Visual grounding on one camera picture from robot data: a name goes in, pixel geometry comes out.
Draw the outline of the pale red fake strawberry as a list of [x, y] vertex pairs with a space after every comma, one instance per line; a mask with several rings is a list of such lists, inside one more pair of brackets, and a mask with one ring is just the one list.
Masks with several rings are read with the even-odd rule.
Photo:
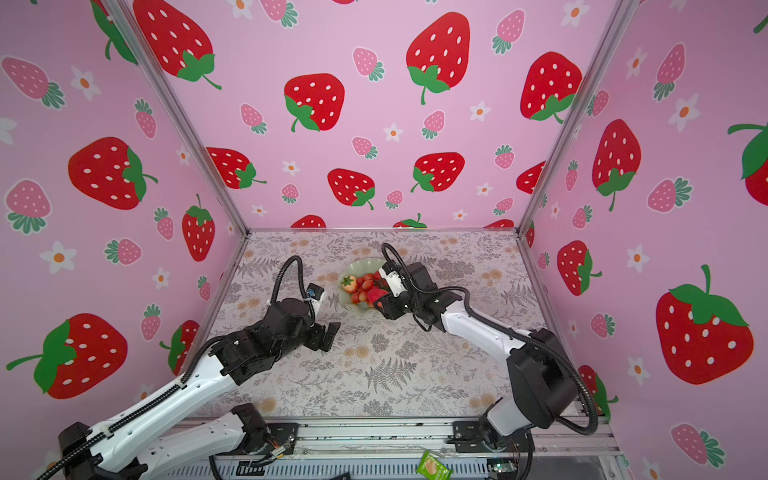
[[341, 288], [348, 294], [358, 291], [358, 281], [354, 275], [347, 275], [341, 280]]

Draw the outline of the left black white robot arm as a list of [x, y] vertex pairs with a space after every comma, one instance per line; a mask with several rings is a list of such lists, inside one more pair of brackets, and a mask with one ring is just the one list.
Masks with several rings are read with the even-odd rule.
[[286, 298], [244, 329], [208, 340], [186, 372], [115, 416], [87, 426], [76, 422], [59, 436], [62, 457], [41, 478], [156, 479], [181, 465], [216, 455], [263, 453], [269, 464], [290, 445], [278, 442], [251, 405], [186, 432], [169, 431], [200, 406], [270, 370], [300, 347], [331, 349], [341, 325], [318, 323], [315, 298]]

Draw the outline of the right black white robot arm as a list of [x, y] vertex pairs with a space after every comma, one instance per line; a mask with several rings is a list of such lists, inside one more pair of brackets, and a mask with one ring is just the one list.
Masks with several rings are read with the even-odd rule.
[[511, 393], [478, 419], [477, 439], [489, 449], [505, 449], [534, 427], [565, 422], [565, 409], [580, 393], [578, 373], [551, 331], [503, 324], [474, 308], [466, 288], [437, 286], [421, 263], [402, 267], [387, 261], [378, 275], [385, 292], [370, 294], [369, 301], [385, 318], [410, 314], [422, 330], [461, 337], [506, 366]]

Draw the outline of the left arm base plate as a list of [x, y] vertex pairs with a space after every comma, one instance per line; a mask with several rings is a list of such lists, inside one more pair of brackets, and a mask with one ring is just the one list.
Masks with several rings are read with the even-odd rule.
[[298, 439], [300, 424], [295, 422], [270, 422], [265, 426], [249, 427], [239, 446], [243, 454], [270, 455], [279, 450], [280, 455], [292, 455]]

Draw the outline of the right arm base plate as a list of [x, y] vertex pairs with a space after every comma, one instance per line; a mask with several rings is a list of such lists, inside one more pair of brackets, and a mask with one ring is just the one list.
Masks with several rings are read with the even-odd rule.
[[528, 453], [535, 451], [535, 444], [527, 429], [503, 436], [489, 423], [479, 419], [455, 421], [452, 435], [446, 440], [459, 453]]

